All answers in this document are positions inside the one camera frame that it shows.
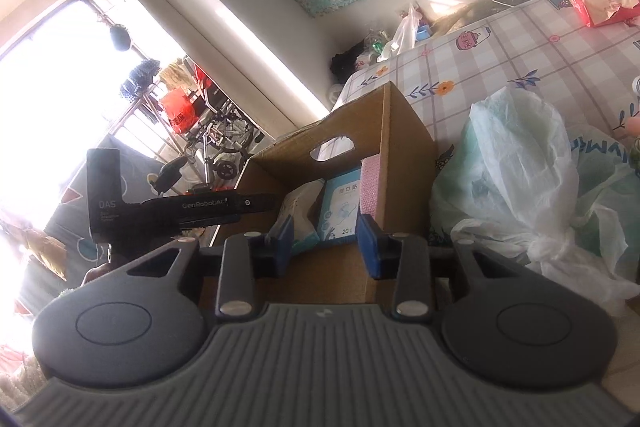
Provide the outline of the person's hand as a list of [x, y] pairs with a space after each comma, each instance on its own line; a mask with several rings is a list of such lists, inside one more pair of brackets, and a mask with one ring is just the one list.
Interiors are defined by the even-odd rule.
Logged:
[[103, 277], [103, 275], [111, 273], [116, 269], [117, 269], [117, 265], [114, 265], [114, 263], [108, 263], [108, 262], [102, 263], [102, 265], [98, 265], [97, 267], [92, 268], [86, 272], [81, 285], [85, 286], [90, 282], [98, 279], [99, 277]]

